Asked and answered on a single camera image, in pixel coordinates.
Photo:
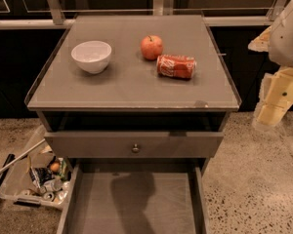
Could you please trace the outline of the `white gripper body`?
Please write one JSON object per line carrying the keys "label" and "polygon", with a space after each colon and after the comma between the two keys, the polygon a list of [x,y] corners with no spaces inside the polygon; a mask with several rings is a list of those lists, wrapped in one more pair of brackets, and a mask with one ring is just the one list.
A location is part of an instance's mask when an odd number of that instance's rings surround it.
{"label": "white gripper body", "polygon": [[272,24],[269,58],[281,66],[293,67],[293,0]]}

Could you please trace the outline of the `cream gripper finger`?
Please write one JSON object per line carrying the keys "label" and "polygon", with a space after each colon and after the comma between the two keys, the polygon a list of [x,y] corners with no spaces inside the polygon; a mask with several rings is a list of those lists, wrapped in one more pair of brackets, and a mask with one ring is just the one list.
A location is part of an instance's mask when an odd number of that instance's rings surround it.
{"label": "cream gripper finger", "polygon": [[293,67],[281,66],[275,74],[266,73],[253,115],[253,128],[259,131],[271,130],[280,123],[292,105]]}
{"label": "cream gripper finger", "polygon": [[269,41],[272,28],[269,26],[259,36],[248,44],[248,49],[254,52],[266,52],[269,48]]}

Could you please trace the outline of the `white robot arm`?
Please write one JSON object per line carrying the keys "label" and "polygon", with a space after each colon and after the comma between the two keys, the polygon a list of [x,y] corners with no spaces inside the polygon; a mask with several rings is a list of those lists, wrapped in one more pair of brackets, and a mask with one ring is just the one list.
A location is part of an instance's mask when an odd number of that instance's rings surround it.
{"label": "white robot arm", "polygon": [[270,61],[279,65],[275,74],[266,73],[262,79],[252,122],[255,129],[268,131],[293,105],[293,0],[271,26],[249,43],[248,49],[267,52]]}

